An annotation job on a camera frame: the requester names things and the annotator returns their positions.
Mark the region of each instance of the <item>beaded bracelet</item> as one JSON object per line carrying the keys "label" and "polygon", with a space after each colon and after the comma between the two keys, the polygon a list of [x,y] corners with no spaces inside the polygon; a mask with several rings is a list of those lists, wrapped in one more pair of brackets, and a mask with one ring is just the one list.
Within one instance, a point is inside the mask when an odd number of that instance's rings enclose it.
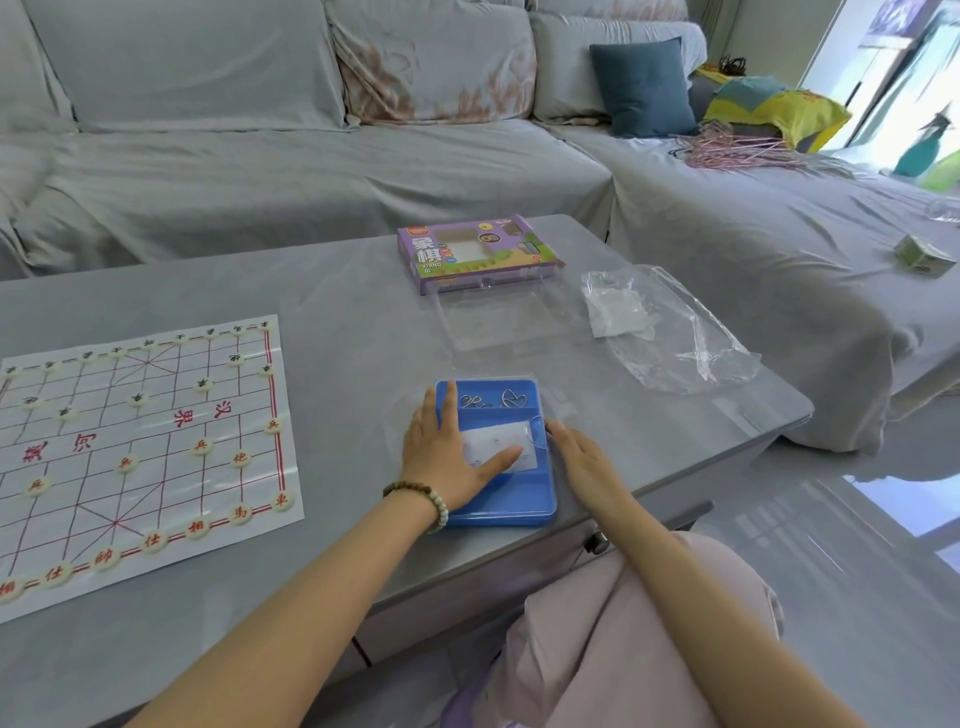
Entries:
{"label": "beaded bracelet", "polygon": [[427,533],[436,533],[446,525],[446,522],[450,518],[450,512],[446,509],[446,503],[444,503],[444,499],[441,498],[440,494],[429,485],[424,485],[423,483],[411,483],[407,480],[396,480],[383,489],[383,497],[387,497],[393,491],[416,491],[417,493],[423,493],[433,501],[433,504],[437,507],[437,513],[439,516],[437,517],[437,522],[433,524]]}

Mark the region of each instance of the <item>blue plastic box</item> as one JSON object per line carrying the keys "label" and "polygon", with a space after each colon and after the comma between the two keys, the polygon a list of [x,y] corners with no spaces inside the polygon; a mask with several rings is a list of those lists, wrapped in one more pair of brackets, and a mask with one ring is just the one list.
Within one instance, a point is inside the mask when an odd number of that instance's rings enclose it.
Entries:
{"label": "blue plastic box", "polygon": [[[446,382],[437,382],[437,417],[446,397]],[[450,514],[449,526],[514,525],[549,523],[557,512],[546,428],[540,406],[540,390],[533,379],[457,379],[460,430],[526,422],[537,450],[537,466],[521,473],[494,478],[470,503]],[[480,398],[489,406],[464,406]]]}

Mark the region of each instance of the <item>blue pillow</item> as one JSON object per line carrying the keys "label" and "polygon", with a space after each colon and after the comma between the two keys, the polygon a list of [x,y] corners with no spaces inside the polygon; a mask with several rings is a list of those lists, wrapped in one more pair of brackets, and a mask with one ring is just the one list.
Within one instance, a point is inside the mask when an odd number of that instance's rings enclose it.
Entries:
{"label": "blue pillow", "polygon": [[696,130],[678,37],[591,45],[590,57],[613,136],[644,138]]}

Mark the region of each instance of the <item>tile floor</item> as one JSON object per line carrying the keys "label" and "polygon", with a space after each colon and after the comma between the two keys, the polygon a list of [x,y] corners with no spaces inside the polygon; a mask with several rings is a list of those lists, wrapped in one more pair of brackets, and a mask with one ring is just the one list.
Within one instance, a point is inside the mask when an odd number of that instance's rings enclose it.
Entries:
{"label": "tile floor", "polygon": [[[695,530],[776,590],[786,643],[878,728],[960,716],[960,397],[892,425],[876,457],[775,443]],[[436,725],[514,615],[322,693],[309,728]]]}

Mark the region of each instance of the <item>gray table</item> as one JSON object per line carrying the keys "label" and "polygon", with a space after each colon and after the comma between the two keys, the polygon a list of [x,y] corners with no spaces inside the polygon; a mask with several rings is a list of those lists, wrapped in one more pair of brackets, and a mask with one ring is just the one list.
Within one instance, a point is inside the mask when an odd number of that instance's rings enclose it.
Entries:
{"label": "gray table", "polygon": [[[532,223],[571,285],[626,264],[568,217]],[[265,313],[280,318],[305,520],[0,625],[0,725],[82,728],[151,699],[377,501],[396,476],[408,402],[435,379],[536,376],[548,409],[589,431],[637,494],[765,444],[812,412],[765,369],[714,395],[649,391],[602,341],[471,364],[392,237],[2,283],[0,355]],[[378,605],[586,518],[559,487],[550,528],[420,542]]]}

